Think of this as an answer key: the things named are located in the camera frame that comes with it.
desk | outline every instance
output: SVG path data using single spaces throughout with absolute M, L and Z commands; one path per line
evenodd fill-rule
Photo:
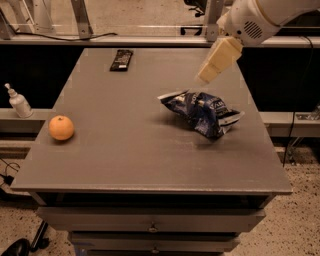
M 292 192 L 238 66 L 200 88 L 192 81 L 207 49 L 137 48 L 128 72 L 109 72 L 116 51 L 83 51 L 54 106 L 75 135 L 54 141 L 46 122 L 12 189 L 94 255 L 231 251 Z M 157 99 L 186 88 L 246 114 L 207 139 Z

spray bottle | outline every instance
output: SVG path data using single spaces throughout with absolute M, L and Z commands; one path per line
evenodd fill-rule
M 9 103 L 16 110 L 17 114 L 22 118 L 31 116 L 33 114 L 33 110 L 26 98 L 12 89 L 10 84 L 6 83 L 4 86 L 8 89 L 8 93 L 10 95 Z

floor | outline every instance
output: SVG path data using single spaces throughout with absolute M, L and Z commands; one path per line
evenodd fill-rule
M 182 0 L 121 0 L 121 5 L 117 1 L 120 2 L 86 1 L 88 14 L 94 17 L 91 19 L 92 26 L 97 33 L 176 35 L 176 25 L 199 22 L 199 19 L 194 19 L 194 13 L 188 10 Z M 6 3 L 0 0 L 0 4 L 3 6 Z M 10 12 L 9 9 L 5 6 L 4 11 Z M 52 13 L 59 33 L 74 34 L 77 31 L 70 2 L 52 0 Z M 282 159 L 282 142 L 275 140 L 274 145 Z M 10 151 L 10 147 L 8 149 L 0 146 L 0 157 L 8 163 L 21 165 L 25 150 L 17 153 L 16 150 Z M 241 234 L 241 244 L 231 253 L 226 253 L 226 256 L 320 255 L 320 141 L 303 141 L 295 152 L 295 160 L 296 165 L 286 161 L 284 166 L 293 187 L 293 194 L 276 197 L 266 207 L 267 217 L 252 232 Z M 0 162 L 1 174 L 4 174 L 5 168 L 6 164 Z M 8 174 L 15 175 L 11 168 L 7 171 Z M 1 188 L 11 193 L 6 184 L 1 185 Z M 0 253 L 19 238 L 32 241 L 41 223 L 35 213 L 36 207 L 27 203 L 4 201 L 0 201 L 0 205 Z M 75 255 L 66 232 L 49 227 L 45 237 L 50 240 L 49 246 L 32 255 Z

table top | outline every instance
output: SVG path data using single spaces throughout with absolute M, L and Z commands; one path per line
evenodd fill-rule
M 44 124 L 12 184 L 16 191 L 288 194 L 291 186 L 237 64 L 207 87 L 193 78 L 209 49 L 133 49 L 127 72 L 110 72 L 117 49 L 85 49 L 58 98 L 74 136 Z M 246 114 L 218 140 L 193 131 L 157 99 L 178 90 L 222 98 Z

speckled floor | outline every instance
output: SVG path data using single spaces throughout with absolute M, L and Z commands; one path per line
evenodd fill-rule
M 279 147 L 277 142 L 274 145 L 282 159 L 283 147 Z M 302 141 L 294 156 L 297 164 L 292 166 L 287 161 L 284 167 L 293 194 L 276 197 L 265 209 L 267 217 L 250 233 L 242 233 L 240 245 L 225 256 L 320 255 L 320 139 Z M 21 159 L 6 160 L 18 164 L 23 162 Z M 5 164 L 0 163 L 1 173 L 4 167 Z M 6 185 L 2 188 L 10 191 Z M 19 238 L 27 238 L 31 242 L 41 219 L 36 216 L 35 207 L 30 208 L 28 204 L 3 201 L 0 204 L 2 253 Z M 75 255 L 66 232 L 49 227 L 45 237 L 50 240 L 49 246 L 32 255 Z

